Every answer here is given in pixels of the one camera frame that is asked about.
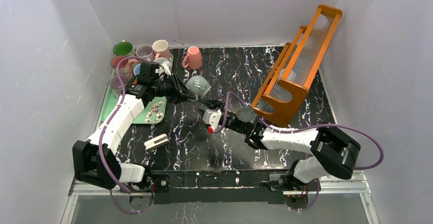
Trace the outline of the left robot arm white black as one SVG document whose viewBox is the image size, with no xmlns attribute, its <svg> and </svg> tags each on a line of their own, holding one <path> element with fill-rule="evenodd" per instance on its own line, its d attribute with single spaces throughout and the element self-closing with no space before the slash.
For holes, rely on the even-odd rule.
<svg viewBox="0 0 433 224">
<path fill-rule="evenodd" d="M 139 75 L 128 83 L 121 82 L 121 96 L 109 117 L 85 141 L 72 148 L 75 178 L 108 190 L 119 186 L 130 193 L 127 183 L 141 183 L 145 167 L 120 163 L 115 154 L 135 118 L 155 97 L 166 97 L 171 103 L 196 102 L 206 92 L 188 82 L 183 84 L 169 68 L 157 62 L 143 61 Z"/>
</svg>

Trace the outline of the lavender ribbed mug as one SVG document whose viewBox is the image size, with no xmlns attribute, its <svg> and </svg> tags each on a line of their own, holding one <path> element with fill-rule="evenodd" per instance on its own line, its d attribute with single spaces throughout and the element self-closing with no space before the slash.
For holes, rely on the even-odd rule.
<svg viewBox="0 0 433 224">
<path fill-rule="evenodd" d="M 145 44 L 145 45 L 139 46 L 136 49 L 135 53 L 138 57 L 144 58 L 146 61 L 153 62 L 155 60 L 155 53 L 154 53 L 152 46 L 150 46 L 150 45 Z"/>
</svg>

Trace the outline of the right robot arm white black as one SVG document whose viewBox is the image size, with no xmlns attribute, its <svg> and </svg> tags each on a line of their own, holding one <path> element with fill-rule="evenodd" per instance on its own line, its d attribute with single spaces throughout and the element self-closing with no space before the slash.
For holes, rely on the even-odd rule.
<svg viewBox="0 0 433 224">
<path fill-rule="evenodd" d="M 321 127 L 296 132 L 294 129 L 267 128 L 250 106 L 242 106 L 236 113 L 224 108 L 218 100 L 202 99 L 206 109 L 199 114 L 208 132 L 226 128 L 245 136 L 245 143 L 255 150 L 292 150 L 310 155 L 292 163 L 286 175 L 273 175 L 260 182 L 273 190 L 301 189 L 314 179 L 333 176 L 343 180 L 352 178 L 360 152 L 360 144 L 335 127 Z"/>
</svg>

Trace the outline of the salmon upside-down mug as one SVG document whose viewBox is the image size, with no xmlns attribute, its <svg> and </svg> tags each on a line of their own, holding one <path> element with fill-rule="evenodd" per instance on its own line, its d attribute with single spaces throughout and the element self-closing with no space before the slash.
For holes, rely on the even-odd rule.
<svg viewBox="0 0 433 224">
<path fill-rule="evenodd" d="M 159 65 L 161 65 L 162 68 L 167 69 L 169 72 L 171 72 L 172 63 L 169 59 L 166 59 L 164 57 L 159 57 L 156 58 L 154 61 L 157 62 Z"/>
</svg>

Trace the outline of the grey upside-down mug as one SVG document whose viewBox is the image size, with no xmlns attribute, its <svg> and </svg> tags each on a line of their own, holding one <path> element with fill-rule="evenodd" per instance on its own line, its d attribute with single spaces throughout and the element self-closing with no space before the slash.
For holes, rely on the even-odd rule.
<svg viewBox="0 0 433 224">
<path fill-rule="evenodd" d="M 211 89 L 210 83 L 202 76 L 192 77 L 185 86 L 198 98 L 203 98 Z"/>
</svg>

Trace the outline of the pinkish mug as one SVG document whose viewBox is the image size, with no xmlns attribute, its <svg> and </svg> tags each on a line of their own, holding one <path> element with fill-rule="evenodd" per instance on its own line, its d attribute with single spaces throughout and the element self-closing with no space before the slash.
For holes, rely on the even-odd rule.
<svg viewBox="0 0 433 224">
<path fill-rule="evenodd" d="M 120 74 L 119 75 L 120 79 L 123 81 L 123 84 L 127 84 L 128 82 L 128 77 L 124 74 Z M 122 93 L 122 86 L 121 83 L 117 77 L 117 75 L 113 76 L 110 79 L 110 87 L 111 87 L 111 93 L 115 96 L 115 97 L 119 97 Z"/>
</svg>

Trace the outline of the cream cartoon mug green interior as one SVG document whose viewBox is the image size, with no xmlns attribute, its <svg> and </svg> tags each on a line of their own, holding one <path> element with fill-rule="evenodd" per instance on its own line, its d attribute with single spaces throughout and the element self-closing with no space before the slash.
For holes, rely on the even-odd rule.
<svg viewBox="0 0 433 224">
<path fill-rule="evenodd" d="M 135 49 L 132 43 L 128 41 L 121 41 L 117 43 L 113 47 L 113 53 L 116 56 L 126 56 L 126 57 L 136 56 Z"/>
</svg>

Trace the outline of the pink patterned mug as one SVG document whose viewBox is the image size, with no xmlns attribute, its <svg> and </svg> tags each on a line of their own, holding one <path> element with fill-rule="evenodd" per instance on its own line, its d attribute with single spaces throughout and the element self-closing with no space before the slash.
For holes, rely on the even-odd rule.
<svg viewBox="0 0 433 224">
<path fill-rule="evenodd" d="M 112 68 L 118 69 L 118 73 L 124 74 L 128 79 L 134 77 L 134 67 L 138 64 L 137 59 L 126 58 L 126 56 L 116 56 L 110 62 Z"/>
</svg>

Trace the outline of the light blue upside-down mug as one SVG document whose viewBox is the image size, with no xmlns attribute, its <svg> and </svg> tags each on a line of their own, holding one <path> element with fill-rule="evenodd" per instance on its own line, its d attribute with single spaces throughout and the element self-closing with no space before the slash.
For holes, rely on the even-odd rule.
<svg viewBox="0 0 433 224">
<path fill-rule="evenodd" d="M 133 72 L 134 72 L 135 76 L 140 74 L 140 66 L 141 66 L 141 64 L 139 63 L 134 67 Z"/>
</svg>

